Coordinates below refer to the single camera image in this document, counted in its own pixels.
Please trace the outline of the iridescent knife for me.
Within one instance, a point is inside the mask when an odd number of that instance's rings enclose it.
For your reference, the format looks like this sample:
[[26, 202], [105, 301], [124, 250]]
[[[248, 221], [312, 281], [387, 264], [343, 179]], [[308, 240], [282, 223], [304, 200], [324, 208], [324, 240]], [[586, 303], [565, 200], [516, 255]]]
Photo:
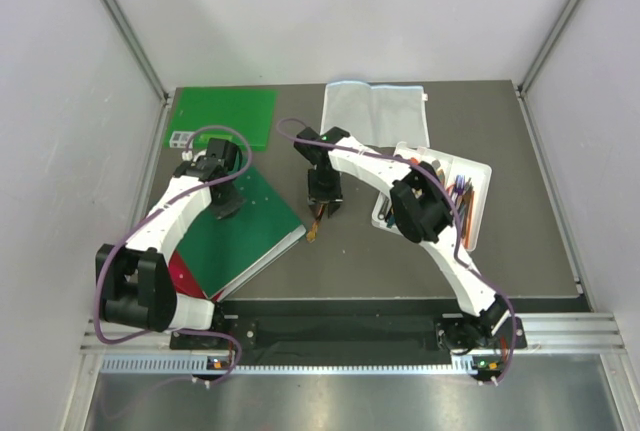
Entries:
[[317, 216], [315, 217], [309, 231], [306, 234], [306, 240], [309, 243], [312, 243], [316, 239], [318, 228], [321, 223], [323, 214], [324, 214], [324, 208], [320, 207], [318, 210]]

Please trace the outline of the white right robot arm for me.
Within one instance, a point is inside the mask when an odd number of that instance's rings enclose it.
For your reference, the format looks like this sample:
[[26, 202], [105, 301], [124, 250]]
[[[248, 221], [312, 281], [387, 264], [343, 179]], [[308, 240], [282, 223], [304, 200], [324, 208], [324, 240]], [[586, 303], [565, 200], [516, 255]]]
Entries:
[[460, 213], [431, 164], [382, 155], [338, 127], [323, 135], [306, 127], [293, 142], [311, 164], [308, 205], [317, 220], [341, 206], [343, 174], [375, 188], [390, 199], [396, 229], [431, 256], [454, 290], [467, 345], [487, 347], [502, 336], [509, 304], [463, 249]]

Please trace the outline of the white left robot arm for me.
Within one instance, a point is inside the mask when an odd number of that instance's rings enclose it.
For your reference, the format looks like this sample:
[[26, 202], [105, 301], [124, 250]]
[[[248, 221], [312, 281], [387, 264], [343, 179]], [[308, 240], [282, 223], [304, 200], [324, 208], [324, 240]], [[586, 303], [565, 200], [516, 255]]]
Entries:
[[249, 166], [240, 147], [221, 138], [211, 138], [203, 151], [182, 152], [166, 190], [132, 235], [96, 254], [95, 328], [105, 321], [143, 332], [192, 330], [209, 348], [224, 341], [227, 325], [214, 315], [214, 303], [177, 292], [169, 262], [202, 212], [226, 218], [240, 209], [244, 198], [233, 180]]

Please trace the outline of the white cutlery tray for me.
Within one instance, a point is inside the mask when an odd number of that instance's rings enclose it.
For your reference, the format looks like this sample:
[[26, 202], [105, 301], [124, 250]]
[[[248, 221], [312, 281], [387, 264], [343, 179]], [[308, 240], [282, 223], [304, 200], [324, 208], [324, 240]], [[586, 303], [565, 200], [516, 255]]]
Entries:
[[[425, 162], [431, 165], [442, 187], [456, 205], [462, 225], [462, 246], [468, 252], [474, 251], [488, 195], [491, 167], [427, 147], [412, 148], [406, 142], [399, 142], [393, 154], [413, 163]], [[421, 188], [424, 187], [421, 185], [433, 188], [433, 184], [424, 177], [416, 179], [416, 184], [411, 186], [416, 199], [420, 201]], [[391, 200], [382, 193], [374, 204], [371, 224], [375, 228], [401, 234], [395, 225]]]

